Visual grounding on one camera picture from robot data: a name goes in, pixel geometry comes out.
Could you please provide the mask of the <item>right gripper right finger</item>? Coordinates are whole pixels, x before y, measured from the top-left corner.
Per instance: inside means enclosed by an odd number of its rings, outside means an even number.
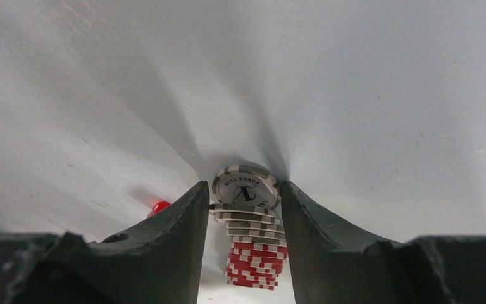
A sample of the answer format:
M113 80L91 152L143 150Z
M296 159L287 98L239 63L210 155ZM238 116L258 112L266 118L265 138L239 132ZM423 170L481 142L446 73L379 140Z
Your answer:
M280 186L297 303L486 303L486 236L398 243Z

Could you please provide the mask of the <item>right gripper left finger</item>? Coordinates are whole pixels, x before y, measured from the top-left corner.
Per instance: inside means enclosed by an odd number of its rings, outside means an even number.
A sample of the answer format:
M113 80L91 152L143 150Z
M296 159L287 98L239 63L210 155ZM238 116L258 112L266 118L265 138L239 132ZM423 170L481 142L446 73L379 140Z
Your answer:
M209 189L101 242L66 232L0 233L0 303L195 303Z

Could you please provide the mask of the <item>white red chip stack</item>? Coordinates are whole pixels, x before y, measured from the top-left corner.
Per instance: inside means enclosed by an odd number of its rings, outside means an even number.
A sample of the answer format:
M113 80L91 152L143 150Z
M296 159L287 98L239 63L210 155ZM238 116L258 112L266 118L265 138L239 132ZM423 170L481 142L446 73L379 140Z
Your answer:
M277 179L252 165L219 171L211 186L215 202L209 212L225 225L231 247L224 274L232 286L273 291L288 259L285 229L276 207Z

